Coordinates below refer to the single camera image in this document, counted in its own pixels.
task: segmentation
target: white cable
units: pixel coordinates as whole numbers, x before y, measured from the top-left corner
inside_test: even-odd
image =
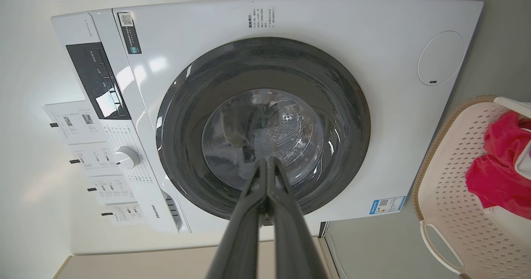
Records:
[[[345,275],[345,278],[348,279],[348,276],[347,276],[347,273],[345,273],[345,271],[343,270],[343,268],[341,267],[341,262],[339,261],[339,257],[337,257],[337,254],[336,254],[336,244],[334,243],[334,239],[332,239],[332,236],[330,235],[330,233],[325,233],[324,236],[326,237],[326,235],[328,234],[328,236],[330,237],[330,240],[332,240],[332,250],[334,252],[334,258],[336,259],[336,262],[337,262],[337,267],[341,270],[341,272],[343,273],[343,275]]]

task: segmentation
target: button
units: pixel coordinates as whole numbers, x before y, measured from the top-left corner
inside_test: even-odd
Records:
[[[98,73],[101,74],[101,77],[104,77],[104,78],[109,77],[109,72],[107,71],[107,69],[105,68],[103,64],[98,64],[97,69],[98,69]]]
[[[103,57],[101,56],[99,49],[92,49],[90,55],[93,57],[95,63],[103,63]]]
[[[122,105],[118,104],[117,108],[118,108],[118,115],[125,116],[125,111],[124,111],[124,108],[122,107]]]

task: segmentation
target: white washing machine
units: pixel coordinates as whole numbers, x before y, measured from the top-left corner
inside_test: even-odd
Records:
[[[399,211],[483,3],[247,0],[52,18],[151,226],[224,230],[254,162],[308,222]]]

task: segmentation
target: black display panel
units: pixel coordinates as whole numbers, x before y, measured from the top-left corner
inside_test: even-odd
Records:
[[[131,120],[103,44],[66,46],[99,119]]]

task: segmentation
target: floor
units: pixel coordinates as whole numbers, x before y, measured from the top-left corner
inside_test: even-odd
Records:
[[[531,102],[531,0],[482,1],[476,35],[444,117],[483,94]],[[349,279],[457,278],[426,249],[410,198],[400,213],[331,222],[328,233]]]

